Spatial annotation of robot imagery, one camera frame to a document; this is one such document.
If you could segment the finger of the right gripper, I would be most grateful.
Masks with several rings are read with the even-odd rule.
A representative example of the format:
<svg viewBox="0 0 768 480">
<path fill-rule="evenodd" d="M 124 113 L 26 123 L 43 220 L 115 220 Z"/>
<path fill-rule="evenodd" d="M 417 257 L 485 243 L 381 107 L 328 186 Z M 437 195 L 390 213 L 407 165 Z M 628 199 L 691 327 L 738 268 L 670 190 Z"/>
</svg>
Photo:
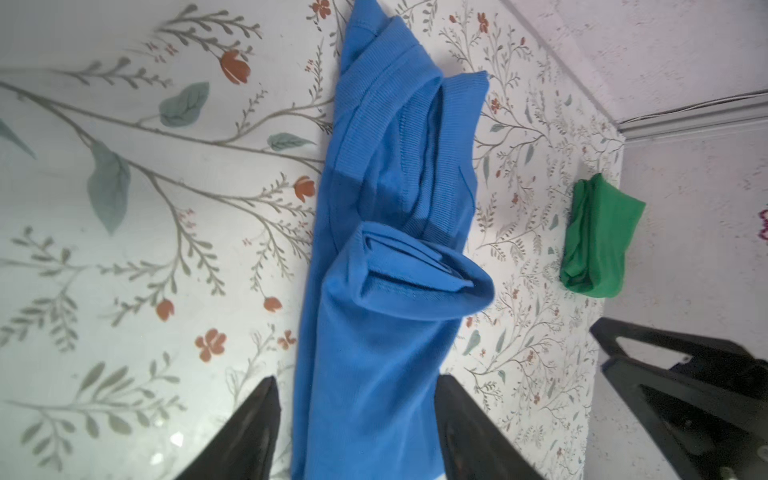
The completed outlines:
<svg viewBox="0 0 768 480">
<path fill-rule="evenodd" d="M 745 396 L 767 394 L 767 361 L 753 356 L 741 345 L 725 339 L 678 333 L 637 325 L 608 317 L 598 319 L 590 333 L 610 357 L 628 353 L 620 338 L 676 352 L 684 356 L 670 368 Z"/>
<path fill-rule="evenodd" d="M 680 479 L 767 477 L 767 362 L 668 370 L 608 360 L 602 373 Z"/>
</svg>

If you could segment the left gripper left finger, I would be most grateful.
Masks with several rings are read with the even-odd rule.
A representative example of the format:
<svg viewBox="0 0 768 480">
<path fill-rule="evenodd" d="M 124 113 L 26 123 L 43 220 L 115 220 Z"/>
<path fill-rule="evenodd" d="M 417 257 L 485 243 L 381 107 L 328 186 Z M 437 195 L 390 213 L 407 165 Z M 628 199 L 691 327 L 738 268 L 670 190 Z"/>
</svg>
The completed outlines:
<svg viewBox="0 0 768 480">
<path fill-rule="evenodd" d="M 281 421 L 277 380 L 264 378 L 178 480 L 265 480 Z"/>
</svg>

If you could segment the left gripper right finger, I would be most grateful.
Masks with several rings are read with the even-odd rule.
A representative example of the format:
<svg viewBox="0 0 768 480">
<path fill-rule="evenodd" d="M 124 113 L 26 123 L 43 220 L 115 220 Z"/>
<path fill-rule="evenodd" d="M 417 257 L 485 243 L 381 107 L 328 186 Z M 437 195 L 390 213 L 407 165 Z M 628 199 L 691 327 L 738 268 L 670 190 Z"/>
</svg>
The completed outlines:
<svg viewBox="0 0 768 480">
<path fill-rule="evenodd" d="M 542 480 L 453 376 L 438 378 L 434 404 L 448 480 Z"/>
</svg>

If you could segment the green tank top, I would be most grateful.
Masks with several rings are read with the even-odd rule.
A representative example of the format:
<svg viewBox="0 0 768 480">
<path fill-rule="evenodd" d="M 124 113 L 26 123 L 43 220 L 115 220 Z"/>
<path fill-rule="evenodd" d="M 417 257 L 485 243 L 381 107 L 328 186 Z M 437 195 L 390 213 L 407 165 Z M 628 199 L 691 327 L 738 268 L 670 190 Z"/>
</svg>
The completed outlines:
<svg viewBox="0 0 768 480">
<path fill-rule="evenodd" d="M 598 299 L 621 292 L 625 255 L 645 207 L 600 173 L 576 182 L 560 267 L 566 289 Z"/>
</svg>

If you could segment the blue tank top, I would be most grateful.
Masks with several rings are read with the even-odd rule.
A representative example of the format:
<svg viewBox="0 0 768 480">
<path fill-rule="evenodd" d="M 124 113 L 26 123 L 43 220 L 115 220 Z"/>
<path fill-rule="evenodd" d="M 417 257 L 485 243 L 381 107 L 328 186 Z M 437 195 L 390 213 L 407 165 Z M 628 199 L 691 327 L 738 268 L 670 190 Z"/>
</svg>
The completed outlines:
<svg viewBox="0 0 768 480">
<path fill-rule="evenodd" d="M 298 334 L 295 479 L 435 479 L 434 396 L 466 316 L 494 299 L 464 247 L 489 87 L 445 77 L 398 17 L 346 27 Z"/>
</svg>

